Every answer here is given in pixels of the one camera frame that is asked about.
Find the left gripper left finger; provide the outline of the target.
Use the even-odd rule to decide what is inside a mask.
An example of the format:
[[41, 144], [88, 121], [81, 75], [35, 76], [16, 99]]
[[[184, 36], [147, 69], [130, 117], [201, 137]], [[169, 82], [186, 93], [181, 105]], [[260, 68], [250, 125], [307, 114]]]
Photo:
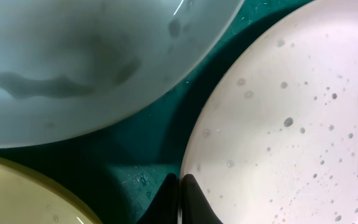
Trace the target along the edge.
[[177, 224], [179, 181], [169, 173], [137, 224]]

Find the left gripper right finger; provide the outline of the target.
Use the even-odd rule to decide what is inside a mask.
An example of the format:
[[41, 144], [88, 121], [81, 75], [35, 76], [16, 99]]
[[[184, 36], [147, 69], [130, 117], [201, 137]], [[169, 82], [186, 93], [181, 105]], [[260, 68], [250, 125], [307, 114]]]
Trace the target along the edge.
[[182, 224], [223, 224], [208, 203], [192, 174], [181, 182]]

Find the white plate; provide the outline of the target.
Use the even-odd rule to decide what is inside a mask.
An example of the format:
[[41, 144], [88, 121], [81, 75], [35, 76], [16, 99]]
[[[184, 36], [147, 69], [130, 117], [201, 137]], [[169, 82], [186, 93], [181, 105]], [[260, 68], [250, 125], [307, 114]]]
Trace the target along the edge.
[[181, 174], [223, 223], [358, 223], [358, 1], [312, 1], [251, 44]]

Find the yellow plate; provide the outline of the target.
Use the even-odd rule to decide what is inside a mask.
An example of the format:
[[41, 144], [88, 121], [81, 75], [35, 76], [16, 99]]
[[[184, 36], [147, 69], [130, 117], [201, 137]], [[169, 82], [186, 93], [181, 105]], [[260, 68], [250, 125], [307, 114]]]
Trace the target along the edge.
[[101, 224], [80, 198], [58, 182], [0, 157], [0, 224]]

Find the teal plastic tray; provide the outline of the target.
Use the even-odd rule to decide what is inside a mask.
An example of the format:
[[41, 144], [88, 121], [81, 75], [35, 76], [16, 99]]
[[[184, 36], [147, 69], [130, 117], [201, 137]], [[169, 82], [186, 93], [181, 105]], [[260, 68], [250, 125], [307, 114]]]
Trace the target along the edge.
[[245, 0], [219, 42], [181, 82], [107, 128], [52, 144], [0, 149], [0, 157], [56, 180], [103, 223], [135, 223], [167, 174], [179, 174], [210, 94], [243, 51], [308, 0]]

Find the light blue plate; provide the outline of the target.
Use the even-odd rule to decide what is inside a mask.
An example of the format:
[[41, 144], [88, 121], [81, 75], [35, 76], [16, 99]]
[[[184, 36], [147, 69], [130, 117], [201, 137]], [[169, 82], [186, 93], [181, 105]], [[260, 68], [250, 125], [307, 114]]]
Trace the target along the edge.
[[87, 134], [153, 103], [242, 0], [0, 0], [0, 148]]

